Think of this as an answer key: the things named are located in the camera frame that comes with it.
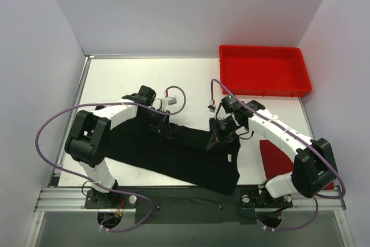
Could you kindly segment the aluminium front rail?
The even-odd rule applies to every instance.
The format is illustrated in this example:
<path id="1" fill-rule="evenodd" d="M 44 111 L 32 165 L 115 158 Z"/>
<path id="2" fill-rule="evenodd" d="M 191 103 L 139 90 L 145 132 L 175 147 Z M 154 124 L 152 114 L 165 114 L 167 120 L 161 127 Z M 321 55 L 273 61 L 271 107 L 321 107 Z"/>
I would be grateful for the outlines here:
<path id="1" fill-rule="evenodd" d="M 133 193 L 143 195 L 155 204 L 155 206 L 163 206 L 164 204 L 217 204 L 225 206 L 229 204 L 237 204 L 241 198 L 239 191 L 251 190 L 249 186 L 237 187 L 233 195 L 228 196 L 213 192 L 211 190 L 200 187 L 123 187 L 123 191 L 128 191 L 128 197 L 124 197 L 124 210 L 132 211 L 136 204 L 148 205 L 149 203 L 137 197 L 134 204 L 129 202 L 129 197 Z M 321 197 L 316 197 L 319 210 L 321 211 L 338 211 L 345 210 L 346 206 L 342 200 L 332 200 Z M 36 203 L 35 212 L 61 212 L 61 211 L 80 211 L 83 209 L 92 209 L 96 211 L 108 211 L 113 208 L 118 208 L 121 204 L 116 201 L 111 207 L 106 207 L 101 202 L 93 201 L 93 194 L 90 189 L 81 190 L 80 188 L 46 188 L 42 189 Z M 304 211 L 314 210 L 315 202 L 313 199 L 305 198 L 299 194 L 291 196 L 291 204 L 288 208 L 303 209 Z"/>

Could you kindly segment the folded red t shirt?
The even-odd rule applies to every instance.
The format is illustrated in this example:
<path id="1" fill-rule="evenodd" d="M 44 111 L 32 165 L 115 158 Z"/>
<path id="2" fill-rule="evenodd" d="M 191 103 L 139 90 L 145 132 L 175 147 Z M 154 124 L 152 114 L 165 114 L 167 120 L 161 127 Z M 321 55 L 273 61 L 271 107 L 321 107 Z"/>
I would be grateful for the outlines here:
<path id="1" fill-rule="evenodd" d="M 313 141 L 312 147 L 298 149 L 290 158 L 268 140 L 260 140 L 260 153 L 267 179 L 291 174 L 292 183 L 300 194 L 311 197 L 323 189 L 333 189 L 335 175 L 327 167 L 338 170 L 331 145 L 323 138 Z"/>

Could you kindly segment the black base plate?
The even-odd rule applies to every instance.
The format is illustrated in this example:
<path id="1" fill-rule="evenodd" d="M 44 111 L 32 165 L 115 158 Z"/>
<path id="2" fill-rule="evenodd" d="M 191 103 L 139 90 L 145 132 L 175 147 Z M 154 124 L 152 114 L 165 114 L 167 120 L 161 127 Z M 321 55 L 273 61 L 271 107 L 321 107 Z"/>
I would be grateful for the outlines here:
<path id="1" fill-rule="evenodd" d="M 138 222 L 153 210 L 151 216 L 145 221 L 147 224 L 219 224 L 227 222 L 238 222 L 240 224 L 255 224 L 258 219 L 267 217 L 278 217 L 282 211 L 291 204 L 291 197 L 280 197 L 278 199 L 268 198 L 263 200 L 256 185 L 251 185 L 251 190 L 239 191 L 241 198 L 238 203 L 226 204 L 225 206 L 217 204 L 164 204 L 155 206 L 149 198 L 133 193 L 129 197 L 129 202 L 134 204 L 137 197 L 146 200 L 149 204 L 136 204 L 135 221 Z M 128 191 L 124 191 L 123 196 L 119 196 L 118 201 L 121 204 L 112 211 L 128 212 L 124 210 L 125 199 L 128 197 Z"/>

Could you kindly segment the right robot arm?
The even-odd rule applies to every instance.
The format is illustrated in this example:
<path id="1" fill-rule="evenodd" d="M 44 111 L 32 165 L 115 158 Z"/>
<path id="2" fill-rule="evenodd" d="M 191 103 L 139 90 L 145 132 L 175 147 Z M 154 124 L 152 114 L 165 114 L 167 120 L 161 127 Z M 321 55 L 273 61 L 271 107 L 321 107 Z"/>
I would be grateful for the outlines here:
<path id="1" fill-rule="evenodd" d="M 228 95 L 219 107 L 228 116 L 209 119 L 208 151 L 238 140 L 237 130 L 244 128 L 269 141 L 293 164 L 288 173 L 275 175 L 261 185 L 258 200 L 262 205 L 271 206 L 280 197 L 295 193 L 312 198 L 337 178 L 332 147 L 326 139 L 315 140 L 301 134 L 257 101 L 244 103 Z"/>

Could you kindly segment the black t shirt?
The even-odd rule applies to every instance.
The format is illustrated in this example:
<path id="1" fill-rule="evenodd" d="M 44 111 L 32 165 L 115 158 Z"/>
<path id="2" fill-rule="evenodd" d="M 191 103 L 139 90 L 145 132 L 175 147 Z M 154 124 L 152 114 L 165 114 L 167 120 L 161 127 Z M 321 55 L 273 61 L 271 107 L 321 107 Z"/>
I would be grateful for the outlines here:
<path id="1" fill-rule="evenodd" d="M 169 126 L 172 138 L 152 131 L 138 118 L 120 124 L 110 132 L 108 157 L 217 193 L 232 194 L 240 177 L 239 139 L 207 150 L 209 131 L 175 123 Z"/>

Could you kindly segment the red plastic bin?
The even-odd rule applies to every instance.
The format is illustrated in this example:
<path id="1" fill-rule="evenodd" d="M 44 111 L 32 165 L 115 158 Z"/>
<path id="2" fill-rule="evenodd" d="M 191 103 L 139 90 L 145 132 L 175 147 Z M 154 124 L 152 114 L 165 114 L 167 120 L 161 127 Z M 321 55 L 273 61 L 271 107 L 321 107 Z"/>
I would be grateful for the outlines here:
<path id="1" fill-rule="evenodd" d="M 303 97 L 312 84 L 297 47 L 221 45 L 220 81 L 235 95 Z"/>

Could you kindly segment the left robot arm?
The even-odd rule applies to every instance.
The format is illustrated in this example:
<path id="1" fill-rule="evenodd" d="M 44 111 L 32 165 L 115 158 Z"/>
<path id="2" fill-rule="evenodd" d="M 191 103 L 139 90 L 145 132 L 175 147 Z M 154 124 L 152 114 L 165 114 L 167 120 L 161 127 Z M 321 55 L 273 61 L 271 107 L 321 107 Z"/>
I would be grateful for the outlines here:
<path id="1" fill-rule="evenodd" d="M 160 98 L 160 107 L 154 108 L 156 92 L 141 86 L 138 93 L 122 97 L 123 104 L 103 106 L 94 112 L 81 110 L 76 114 L 65 143 L 65 152 L 77 161 L 87 176 L 105 188 L 91 186 L 94 201 L 99 201 L 107 208 L 114 207 L 119 200 L 117 180 L 111 175 L 106 164 L 110 131 L 119 124 L 134 119 L 142 119 L 151 130 L 172 138 L 169 125 L 168 107 L 177 103 L 175 97 L 165 93 Z"/>

